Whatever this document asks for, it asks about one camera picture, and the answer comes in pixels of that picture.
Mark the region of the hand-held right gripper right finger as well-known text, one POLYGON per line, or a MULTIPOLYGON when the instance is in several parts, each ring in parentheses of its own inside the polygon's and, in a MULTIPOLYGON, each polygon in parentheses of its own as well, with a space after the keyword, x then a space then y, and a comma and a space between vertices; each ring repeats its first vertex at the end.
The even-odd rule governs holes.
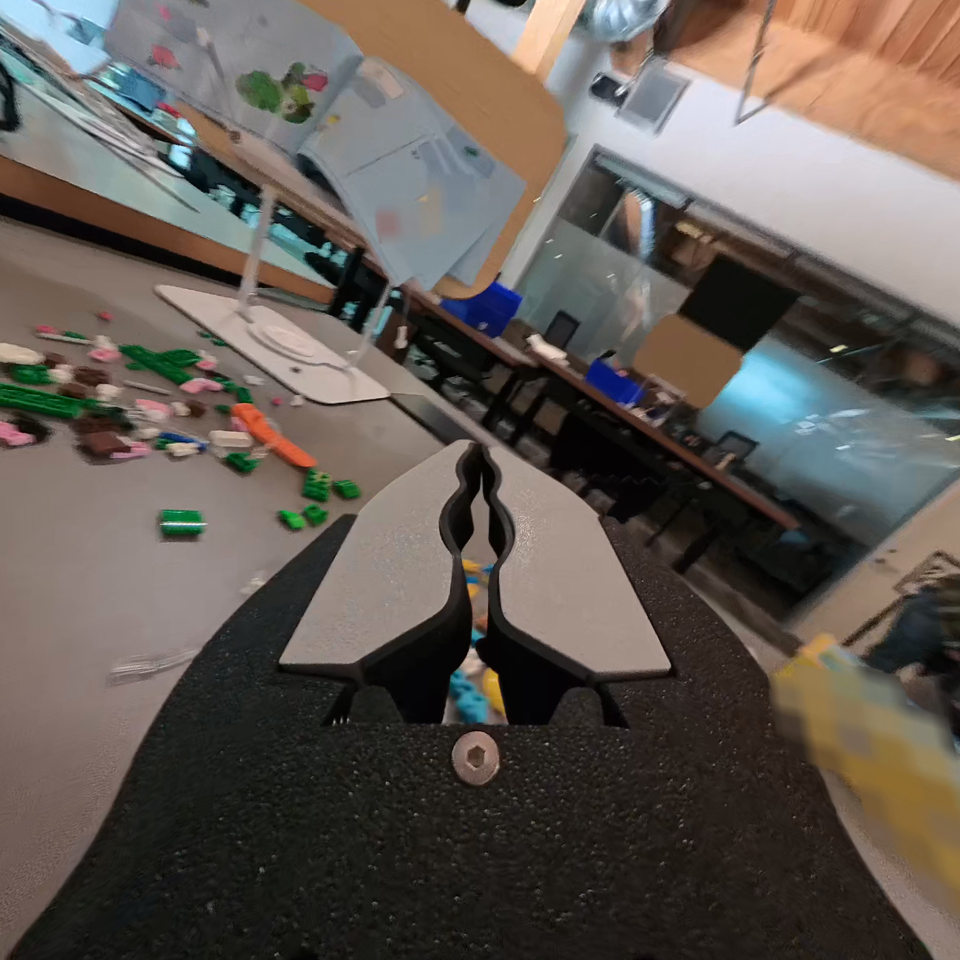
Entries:
POLYGON ((491 620, 579 681, 666 676, 671 662, 597 513, 569 487, 503 447, 488 447, 498 548, 491 620))

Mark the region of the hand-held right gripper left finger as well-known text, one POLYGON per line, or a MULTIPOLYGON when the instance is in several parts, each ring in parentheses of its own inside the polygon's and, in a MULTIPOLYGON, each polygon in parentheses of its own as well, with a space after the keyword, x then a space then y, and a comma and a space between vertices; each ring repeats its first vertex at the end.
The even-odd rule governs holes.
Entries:
POLYGON ((394 479, 359 513, 279 657, 304 674, 365 674, 466 595, 481 446, 460 439, 394 479))

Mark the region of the pile of green pink lego pieces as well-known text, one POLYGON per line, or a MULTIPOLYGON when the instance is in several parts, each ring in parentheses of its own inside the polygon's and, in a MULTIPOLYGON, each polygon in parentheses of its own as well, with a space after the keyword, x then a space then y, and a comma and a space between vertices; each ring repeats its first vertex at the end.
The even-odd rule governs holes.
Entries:
POLYGON ((33 334, 50 345, 84 348, 86 362, 2 342, 3 450, 46 443, 53 426, 61 424, 69 429, 78 453, 94 464, 135 462, 152 453, 171 461, 209 455, 233 475, 248 477, 263 464, 279 461, 297 473, 304 502, 275 513, 291 532, 325 524, 331 499, 351 502, 362 497, 354 479, 331 476, 318 460, 315 468, 295 468, 256 441, 231 409, 236 403, 251 403, 282 433, 251 392, 265 386, 265 380, 222 373, 218 357, 206 349, 156 351, 139 343, 117 343, 105 333, 87 336, 48 324, 36 326, 33 334))

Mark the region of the lego instruction booklet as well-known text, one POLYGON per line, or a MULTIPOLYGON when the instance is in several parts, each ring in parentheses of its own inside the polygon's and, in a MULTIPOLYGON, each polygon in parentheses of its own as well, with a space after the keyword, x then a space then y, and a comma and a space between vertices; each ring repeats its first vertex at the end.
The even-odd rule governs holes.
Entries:
POLYGON ((367 56, 295 2, 119 2, 104 38, 115 59, 223 119, 197 28, 215 44, 261 177, 315 206, 331 192, 394 283, 476 280, 524 192, 412 78, 367 56))

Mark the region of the pile of blue white lego pieces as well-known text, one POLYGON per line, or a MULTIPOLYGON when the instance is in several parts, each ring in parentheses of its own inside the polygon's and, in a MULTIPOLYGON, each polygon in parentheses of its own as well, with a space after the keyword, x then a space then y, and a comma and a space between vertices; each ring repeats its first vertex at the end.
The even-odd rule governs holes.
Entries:
POLYGON ((489 582, 493 568, 492 563, 462 560, 471 608, 471 636, 466 655, 450 677, 445 723, 507 723, 498 674, 486 665, 478 650, 488 632, 489 582))

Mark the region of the clear curved lego piece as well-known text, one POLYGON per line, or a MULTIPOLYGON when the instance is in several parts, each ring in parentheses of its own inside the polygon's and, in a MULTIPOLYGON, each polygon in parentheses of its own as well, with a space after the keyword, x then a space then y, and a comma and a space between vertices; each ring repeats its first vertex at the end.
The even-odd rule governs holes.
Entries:
POLYGON ((106 674, 108 687, 141 683, 190 665, 201 648, 181 648, 161 653, 141 654, 114 663, 106 674))

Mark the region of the orange brick separator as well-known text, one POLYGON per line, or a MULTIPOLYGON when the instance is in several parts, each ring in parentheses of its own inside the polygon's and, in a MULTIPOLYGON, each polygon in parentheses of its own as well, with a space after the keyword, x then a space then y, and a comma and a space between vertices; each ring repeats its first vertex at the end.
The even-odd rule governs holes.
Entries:
POLYGON ((254 404, 236 403, 231 406, 230 412, 236 420, 245 426, 246 432, 252 438, 284 463, 304 471, 318 467, 318 461, 314 456, 286 438, 277 428, 271 426, 267 415, 254 404))

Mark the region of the blue plastic bin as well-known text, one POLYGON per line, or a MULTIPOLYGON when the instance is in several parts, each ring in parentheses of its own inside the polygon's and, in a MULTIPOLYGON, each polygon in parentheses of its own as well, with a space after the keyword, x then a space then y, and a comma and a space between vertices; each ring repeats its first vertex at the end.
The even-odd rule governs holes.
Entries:
POLYGON ((644 394, 642 385, 625 369, 613 366, 608 359, 601 357, 591 362, 583 379, 591 388, 623 407, 635 406, 644 394))
POLYGON ((465 325, 491 339, 500 337, 517 316, 522 294, 494 281, 484 291, 462 299, 443 298, 440 306, 465 325))

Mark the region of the wooden book stand white base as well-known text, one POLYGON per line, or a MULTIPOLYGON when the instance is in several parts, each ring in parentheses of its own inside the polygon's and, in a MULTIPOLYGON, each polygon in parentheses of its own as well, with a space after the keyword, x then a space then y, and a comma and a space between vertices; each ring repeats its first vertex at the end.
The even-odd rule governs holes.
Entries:
MULTIPOLYGON (((437 105, 473 136, 478 147, 492 153, 493 159, 506 165, 524 181, 524 193, 510 215, 499 225, 499 231, 486 234, 479 247, 486 259, 479 267, 472 284, 461 281, 452 270, 429 286, 420 284, 422 293, 411 294, 426 311, 436 297, 467 299, 479 294, 492 282, 499 281, 509 258, 515 252, 519 236, 537 208, 568 144, 564 111, 544 86, 544 80, 529 72, 517 60, 505 54, 468 21, 469 2, 458 2, 458 11, 448 2, 433 1, 305 1, 294 2, 302 9, 341 28, 361 51, 385 60, 388 66, 400 67, 430 94, 437 105)), ((235 168, 238 176, 258 182, 259 172, 250 160, 241 156, 236 144, 227 145, 229 122, 214 116, 212 107, 199 106, 187 100, 186 93, 174 94, 176 105, 183 109, 197 131, 200 146, 218 162, 235 168)), ((323 213, 321 221, 306 213, 304 202, 295 202, 304 218, 328 234, 329 242, 347 251, 347 259, 333 294, 329 313, 340 318, 345 305, 355 309, 350 322, 361 330, 373 312, 371 324, 376 327, 380 307, 374 307, 374 292, 385 289, 385 279, 363 280, 364 272, 380 274, 383 258, 374 254, 371 241, 359 236, 352 226, 334 226, 332 213, 323 213)))

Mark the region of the black wall screen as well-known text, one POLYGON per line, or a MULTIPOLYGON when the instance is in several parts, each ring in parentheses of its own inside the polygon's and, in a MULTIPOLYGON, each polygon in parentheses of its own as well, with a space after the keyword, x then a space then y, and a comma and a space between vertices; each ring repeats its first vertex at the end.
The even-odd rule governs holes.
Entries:
POLYGON ((747 354, 800 296, 800 292, 719 254, 703 271, 677 312, 740 354, 747 354))

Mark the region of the grey wall air vent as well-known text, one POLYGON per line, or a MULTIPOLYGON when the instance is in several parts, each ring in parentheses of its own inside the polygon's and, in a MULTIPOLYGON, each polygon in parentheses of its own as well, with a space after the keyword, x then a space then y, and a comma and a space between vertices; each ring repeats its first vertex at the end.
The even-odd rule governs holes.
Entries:
POLYGON ((692 84, 667 59, 653 56, 626 87, 616 118, 637 130, 657 137, 666 127, 692 84))

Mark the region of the ribbed silver duct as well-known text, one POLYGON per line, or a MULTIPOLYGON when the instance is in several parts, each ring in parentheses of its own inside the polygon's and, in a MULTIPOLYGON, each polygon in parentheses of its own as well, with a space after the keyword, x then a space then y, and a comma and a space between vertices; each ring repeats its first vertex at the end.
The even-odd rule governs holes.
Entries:
POLYGON ((597 42, 628 43, 659 24, 670 1, 586 1, 578 23, 597 42))

